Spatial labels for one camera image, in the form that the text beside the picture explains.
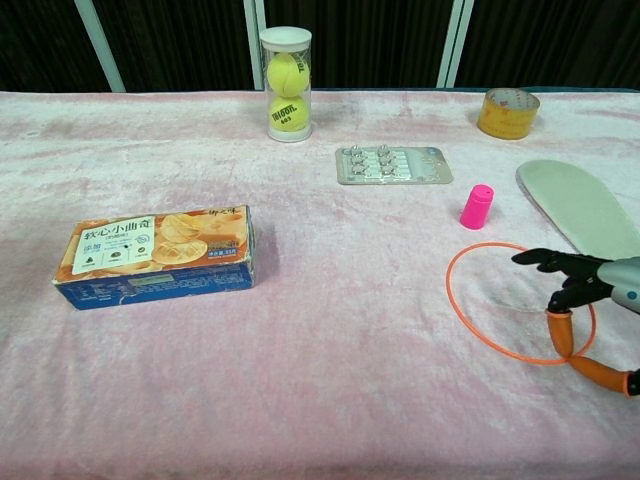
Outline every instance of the tennis ball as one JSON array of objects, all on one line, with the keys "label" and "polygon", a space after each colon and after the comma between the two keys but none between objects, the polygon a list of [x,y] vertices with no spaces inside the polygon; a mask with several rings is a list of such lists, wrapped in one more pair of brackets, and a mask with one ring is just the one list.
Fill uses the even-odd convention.
[{"label": "tennis ball", "polygon": [[309,85],[309,66],[300,55],[278,53],[269,62],[267,80],[281,97],[296,97]]},{"label": "tennis ball", "polygon": [[281,132],[302,130],[309,122],[309,108],[300,97],[277,97],[269,108],[271,127]]}]

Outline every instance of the yellow tape roll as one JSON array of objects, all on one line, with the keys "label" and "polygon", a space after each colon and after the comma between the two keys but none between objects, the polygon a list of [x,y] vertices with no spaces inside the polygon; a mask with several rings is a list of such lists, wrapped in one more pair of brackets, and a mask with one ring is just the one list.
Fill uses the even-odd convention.
[{"label": "yellow tape roll", "polygon": [[524,90],[494,88],[487,92],[478,118],[478,128],[503,140],[529,135],[540,100]]}]

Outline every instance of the blister pack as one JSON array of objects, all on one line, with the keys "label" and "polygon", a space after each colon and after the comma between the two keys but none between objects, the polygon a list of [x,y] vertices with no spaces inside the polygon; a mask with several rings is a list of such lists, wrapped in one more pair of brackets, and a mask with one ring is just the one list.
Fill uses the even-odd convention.
[{"label": "blister pack", "polygon": [[419,185],[451,183],[453,175],[435,147],[359,147],[336,151],[338,182],[343,185]]}]

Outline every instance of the dark curtain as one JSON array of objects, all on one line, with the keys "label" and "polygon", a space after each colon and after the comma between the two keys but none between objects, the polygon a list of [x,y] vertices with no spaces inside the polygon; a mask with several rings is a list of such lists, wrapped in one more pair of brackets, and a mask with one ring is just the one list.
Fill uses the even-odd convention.
[{"label": "dark curtain", "polygon": [[639,0],[475,0],[457,87],[640,88]]},{"label": "dark curtain", "polygon": [[0,90],[111,91],[73,0],[0,1]]},{"label": "dark curtain", "polygon": [[242,0],[94,0],[129,92],[253,89]]},{"label": "dark curtain", "polygon": [[265,0],[267,26],[311,31],[314,88],[435,87],[452,0]]}]

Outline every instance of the pink bottle cap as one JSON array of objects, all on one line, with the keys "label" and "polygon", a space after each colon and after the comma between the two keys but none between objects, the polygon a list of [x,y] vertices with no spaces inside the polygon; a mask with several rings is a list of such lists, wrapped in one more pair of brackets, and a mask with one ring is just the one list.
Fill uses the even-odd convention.
[{"label": "pink bottle cap", "polygon": [[471,189],[467,204],[462,211],[460,223],[472,230],[484,227],[493,201],[493,188],[489,185],[476,185]]}]

